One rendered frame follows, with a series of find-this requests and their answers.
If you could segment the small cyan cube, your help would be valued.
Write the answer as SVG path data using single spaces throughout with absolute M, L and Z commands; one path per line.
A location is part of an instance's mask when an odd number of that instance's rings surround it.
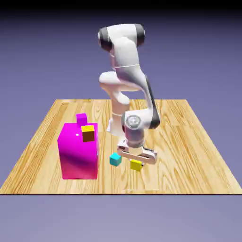
M 113 153 L 110 155 L 110 165 L 113 166 L 119 166 L 119 164 L 121 163 L 121 156 L 117 153 Z

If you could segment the small magenta cube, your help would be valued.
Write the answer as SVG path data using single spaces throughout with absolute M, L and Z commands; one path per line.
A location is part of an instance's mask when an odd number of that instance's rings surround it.
M 77 126 L 78 127 L 87 125 L 87 114 L 86 113 L 76 114 L 76 119 L 77 119 Z

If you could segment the large magenta box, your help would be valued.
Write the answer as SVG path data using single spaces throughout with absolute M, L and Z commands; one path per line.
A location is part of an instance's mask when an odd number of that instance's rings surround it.
M 77 123 L 65 123 L 57 139 L 63 179 L 96 180 L 99 165 L 98 124 L 94 141 L 84 142 Z

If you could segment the small orange cube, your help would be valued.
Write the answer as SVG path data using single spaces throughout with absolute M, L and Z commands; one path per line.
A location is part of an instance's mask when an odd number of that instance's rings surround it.
M 94 125 L 81 126 L 83 142 L 90 142 L 95 140 Z

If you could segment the small yellow cube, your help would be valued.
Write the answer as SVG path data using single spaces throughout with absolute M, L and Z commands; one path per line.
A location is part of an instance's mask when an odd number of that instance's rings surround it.
M 142 169 L 141 161 L 130 159 L 130 168 L 132 170 L 140 172 Z

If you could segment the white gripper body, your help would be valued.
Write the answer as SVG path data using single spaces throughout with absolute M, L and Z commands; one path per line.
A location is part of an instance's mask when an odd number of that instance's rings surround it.
M 141 161 L 144 164 L 156 164 L 157 162 L 157 153 L 155 151 L 148 150 L 144 147 L 132 148 L 118 146 L 117 152 L 120 156 L 123 156 L 128 159 Z

